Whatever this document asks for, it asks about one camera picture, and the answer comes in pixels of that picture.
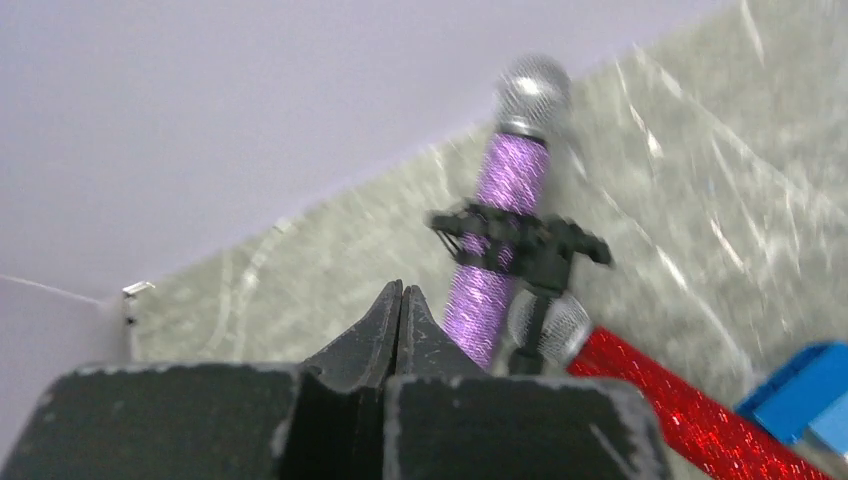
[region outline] black mount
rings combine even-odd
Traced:
[[[432,215],[430,228],[457,264],[520,278],[535,295],[525,343],[509,359],[511,374],[542,372],[539,342],[545,315],[568,290],[574,256],[613,263],[606,242],[558,216],[539,219],[467,201],[457,212]]]

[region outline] microphone clip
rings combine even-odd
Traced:
[[[429,227],[457,264],[520,278],[538,296],[568,290],[576,254],[613,264],[604,240],[555,215],[540,219],[467,200],[459,211],[432,214]]]

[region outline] blue plastic object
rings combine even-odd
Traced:
[[[736,412],[784,445],[797,443],[809,428],[828,448],[843,449],[848,443],[848,344],[819,343],[801,350]]]
[[[830,451],[848,455],[848,393],[816,417],[810,431]]]

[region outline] small metal clip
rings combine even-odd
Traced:
[[[135,325],[136,321],[136,312],[135,305],[138,300],[138,295],[148,289],[156,288],[156,285],[153,285],[150,282],[138,282],[130,285],[129,287],[124,287],[121,292],[123,293],[123,316],[124,321],[127,325]]]

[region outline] silver microphone head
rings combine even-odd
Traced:
[[[510,306],[507,329],[518,345],[524,345],[527,337],[535,299],[529,291],[521,290]],[[591,334],[589,314],[573,295],[566,292],[553,301],[545,315],[539,352],[551,363],[567,365],[580,353]]]
[[[570,85],[553,59],[543,55],[519,59],[498,82],[498,130],[545,139],[568,109]]]

